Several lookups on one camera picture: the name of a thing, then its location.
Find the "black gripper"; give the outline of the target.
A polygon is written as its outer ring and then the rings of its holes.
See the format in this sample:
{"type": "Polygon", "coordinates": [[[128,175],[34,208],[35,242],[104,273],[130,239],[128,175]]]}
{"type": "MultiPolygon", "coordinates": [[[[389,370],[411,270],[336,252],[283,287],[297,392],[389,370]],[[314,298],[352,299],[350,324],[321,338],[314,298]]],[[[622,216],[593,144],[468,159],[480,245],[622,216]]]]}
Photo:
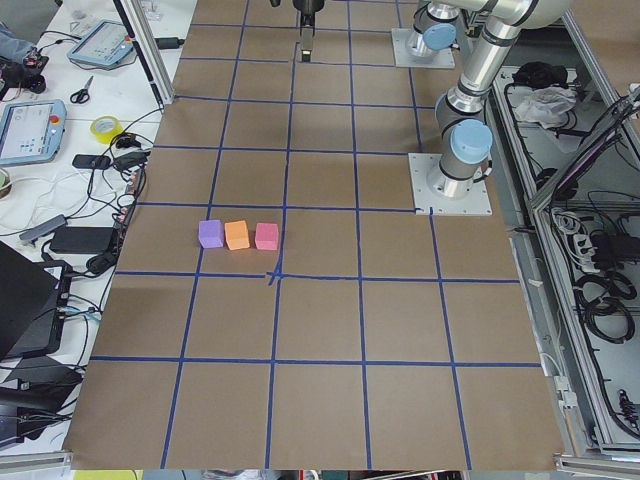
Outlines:
{"type": "Polygon", "coordinates": [[[300,16],[301,61],[309,63],[312,57],[315,36],[315,14],[324,8],[325,0],[293,0],[300,16]]]}

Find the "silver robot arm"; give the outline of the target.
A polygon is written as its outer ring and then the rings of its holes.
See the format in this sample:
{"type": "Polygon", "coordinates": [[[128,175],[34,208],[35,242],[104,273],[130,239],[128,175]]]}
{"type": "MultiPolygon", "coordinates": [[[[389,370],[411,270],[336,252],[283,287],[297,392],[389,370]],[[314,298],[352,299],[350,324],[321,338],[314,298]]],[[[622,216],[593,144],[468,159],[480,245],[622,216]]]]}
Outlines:
{"type": "Polygon", "coordinates": [[[407,40],[409,52],[416,57],[427,57],[450,48],[456,40],[455,22],[459,14],[458,7],[435,1],[419,1],[407,40]]]}
{"type": "Polygon", "coordinates": [[[452,45],[455,21],[462,10],[485,12],[488,18],[457,84],[438,100],[436,119],[444,151],[427,174],[429,188],[441,198],[461,199],[482,182],[476,171],[487,159],[493,135],[479,119],[484,101],[504,60],[524,29],[539,29],[558,20],[569,1],[420,1],[408,45],[414,56],[437,53],[452,45]]]}

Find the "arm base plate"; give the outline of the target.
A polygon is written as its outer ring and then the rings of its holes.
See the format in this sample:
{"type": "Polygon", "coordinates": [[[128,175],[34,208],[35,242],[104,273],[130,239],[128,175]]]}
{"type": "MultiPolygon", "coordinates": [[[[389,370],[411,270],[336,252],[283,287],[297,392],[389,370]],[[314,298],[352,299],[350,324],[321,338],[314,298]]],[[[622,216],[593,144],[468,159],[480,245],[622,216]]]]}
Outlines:
{"type": "Polygon", "coordinates": [[[456,29],[452,25],[432,26],[419,33],[414,29],[391,30],[396,67],[453,69],[452,44],[456,29]]]}
{"type": "Polygon", "coordinates": [[[453,180],[440,169],[440,154],[409,153],[409,172],[417,215],[491,216],[489,194],[478,167],[468,180],[453,180]]]}

